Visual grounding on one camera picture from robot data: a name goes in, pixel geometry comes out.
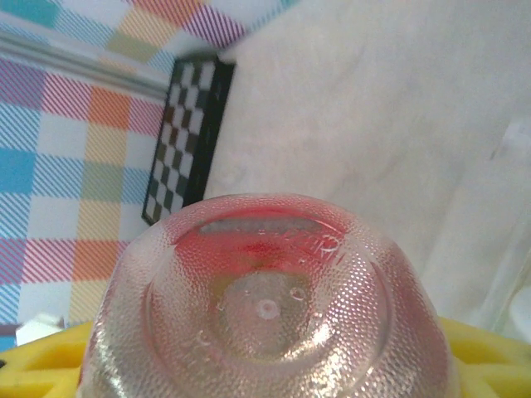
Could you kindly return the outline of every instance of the white surface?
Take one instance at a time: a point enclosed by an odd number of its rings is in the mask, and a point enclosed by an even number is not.
[[[509,308],[510,319],[516,330],[531,344],[531,286],[520,290]]]
[[[454,192],[422,282],[439,314],[497,330],[531,250],[531,137],[513,123]]]
[[[39,313],[34,319],[24,323],[16,331],[17,345],[28,344],[39,338],[48,337],[60,332],[64,327],[64,321],[47,313]]]
[[[422,271],[462,173],[531,114],[529,15],[527,0],[303,0],[229,54],[207,196],[332,201]]]

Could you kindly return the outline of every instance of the plaid fabric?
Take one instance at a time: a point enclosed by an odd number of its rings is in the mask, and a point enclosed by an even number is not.
[[[298,0],[2,0],[0,29],[169,80],[175,56],[229,46]]]
[[[0,56],[0,323],[93,318],[141,220],[163,102]]]

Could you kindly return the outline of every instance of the white plastic object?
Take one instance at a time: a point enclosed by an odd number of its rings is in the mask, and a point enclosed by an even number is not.
[[[530,269],[530,247],[531,119],[524,119],[463,176],[421,280],[441,316],[499,332]]]
[[[514,296],[509,317],[519,336],[531,344],[531,286],[521,289]]]
[[[63,318],[48,313],[39,313],[16,330],[17,346],[60,332],[64,326]]]

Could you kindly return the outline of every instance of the textured glass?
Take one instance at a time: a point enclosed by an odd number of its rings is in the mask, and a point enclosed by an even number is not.
[[[395,243],[308,197],[189,206],[124,252],[78,397],[459,396]]]

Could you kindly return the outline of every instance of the checkerboard pattern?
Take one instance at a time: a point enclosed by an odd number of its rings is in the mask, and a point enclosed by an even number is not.
[[[85,56],[128,72],[138,70],[139,65],[144,71],[151,68],[165,74],[167,82],[175,56],[227,47],[296,2],[2,0],[0,29],[68,51],[81,48]]]
[[[202,200],[233,71],[217,58],[176,62],[142,215],[150,225]]]
[[[0,56],[0,323],[94,317],[146,228],[163,106]]]

